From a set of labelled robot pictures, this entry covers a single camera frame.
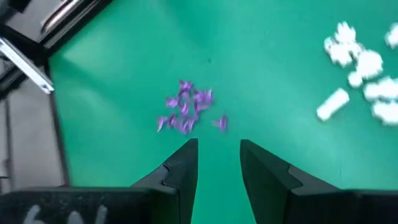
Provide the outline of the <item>silver metal bracket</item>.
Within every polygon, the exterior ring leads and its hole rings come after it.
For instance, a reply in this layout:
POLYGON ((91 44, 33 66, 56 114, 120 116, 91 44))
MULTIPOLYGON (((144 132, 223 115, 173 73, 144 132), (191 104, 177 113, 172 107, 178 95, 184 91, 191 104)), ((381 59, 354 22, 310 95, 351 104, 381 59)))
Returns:
POLYGON ((51 94, 54 91, 53 83, 45 76, 45 73, 4 37, 0 37, 0 52, 28 76, 44 93, 51 94))

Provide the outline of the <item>green table mat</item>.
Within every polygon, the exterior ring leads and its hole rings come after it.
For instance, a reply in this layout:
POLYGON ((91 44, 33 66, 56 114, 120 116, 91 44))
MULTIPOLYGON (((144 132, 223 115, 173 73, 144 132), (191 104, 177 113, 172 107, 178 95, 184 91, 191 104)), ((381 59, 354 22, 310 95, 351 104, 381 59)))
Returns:
POLYGON ((198 139, 194 224, 252 224, 239 145, 248 139, 341 189, 398 189, 398 127, 372 116, 351 67, 323 48, 339 22, 398 76, 384 36, 398 0, 113 0, 50 59, 71 183, 128 186, 198 139), (213 90, 190 135, 157 132, 179 80, 213 90), (337 89, 349 102, 321 121, 337 89), (213 125, 228 117, 222 132, 213 125))

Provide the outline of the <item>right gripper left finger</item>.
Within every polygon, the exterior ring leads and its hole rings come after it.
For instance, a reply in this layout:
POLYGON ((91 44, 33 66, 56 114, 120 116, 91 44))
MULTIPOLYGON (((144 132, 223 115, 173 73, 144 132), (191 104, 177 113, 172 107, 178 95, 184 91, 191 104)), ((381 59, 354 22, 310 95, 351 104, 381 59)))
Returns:
POLYGON ((132 186, 142 189, 145 224, 191 224, 198 180, 198 140, 189 139, 132 186))

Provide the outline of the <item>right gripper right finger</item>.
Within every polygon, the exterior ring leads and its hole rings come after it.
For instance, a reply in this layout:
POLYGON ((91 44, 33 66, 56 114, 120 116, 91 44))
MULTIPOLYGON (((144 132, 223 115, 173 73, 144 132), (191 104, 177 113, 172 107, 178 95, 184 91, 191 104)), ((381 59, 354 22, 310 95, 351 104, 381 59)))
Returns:
POLYGON ((338 190, 248 139, 241 140, 239 156, 244 186, 257 224, 285 224, 292 195, 338 190))

